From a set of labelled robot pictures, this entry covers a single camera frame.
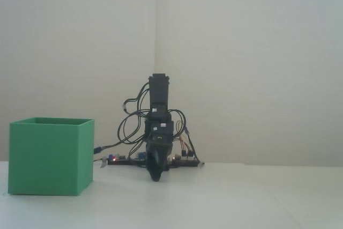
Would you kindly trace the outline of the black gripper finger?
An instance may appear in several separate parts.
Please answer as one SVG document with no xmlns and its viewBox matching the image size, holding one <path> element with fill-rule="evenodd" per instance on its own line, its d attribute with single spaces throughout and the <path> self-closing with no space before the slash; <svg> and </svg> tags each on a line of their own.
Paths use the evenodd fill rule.
<svg viewBox="0 0 343 229">
<path fill-rule="evenodd" d="M 171 146 L 164 146 L 160 148 L 160 173 L 168 170 L 168 157 L 172 152 Z"/>
<path fill-rule="evenodd" d="M 146 151 L 146 168 L 151 179 L 158 182 L 164 169 L 164 155 L 157 147 L 150 147 Z"/>
</svg>

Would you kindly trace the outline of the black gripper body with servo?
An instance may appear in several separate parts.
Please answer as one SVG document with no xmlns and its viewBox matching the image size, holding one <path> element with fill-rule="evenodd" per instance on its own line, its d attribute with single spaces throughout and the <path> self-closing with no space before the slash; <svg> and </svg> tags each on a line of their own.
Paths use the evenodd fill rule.
<svg viewBox="0 0 343 229">
<path fill-rule="evenodd" d="M 174 138 L 174 122 L 145 121 L 145 142 L 147 148 L 171 149 Z"/>
</svg>

